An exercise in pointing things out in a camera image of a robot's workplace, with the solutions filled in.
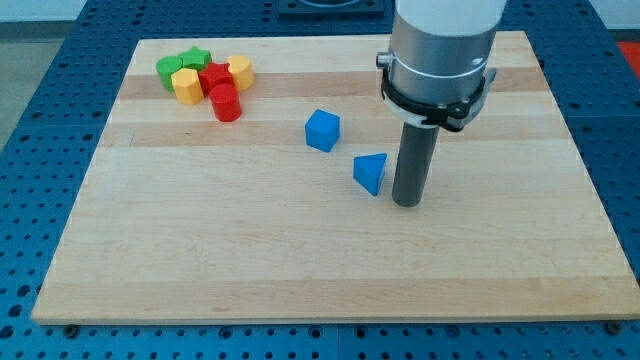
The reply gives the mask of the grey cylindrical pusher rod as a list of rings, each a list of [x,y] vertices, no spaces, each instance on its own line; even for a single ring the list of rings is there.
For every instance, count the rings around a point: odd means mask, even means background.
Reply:
[[[399,206],[413,207],[420,203],[438,133],[438,127],[403,125],[392,188],[392,198]]]

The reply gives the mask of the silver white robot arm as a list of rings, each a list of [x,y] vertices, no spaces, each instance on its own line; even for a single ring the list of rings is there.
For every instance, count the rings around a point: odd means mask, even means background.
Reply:
[[[488,60],[506,0],[397,0],[378,53],[383,102],[403,122],[394,202],[421,202],[440,130],[462,131],[482,110],[496,69]]]

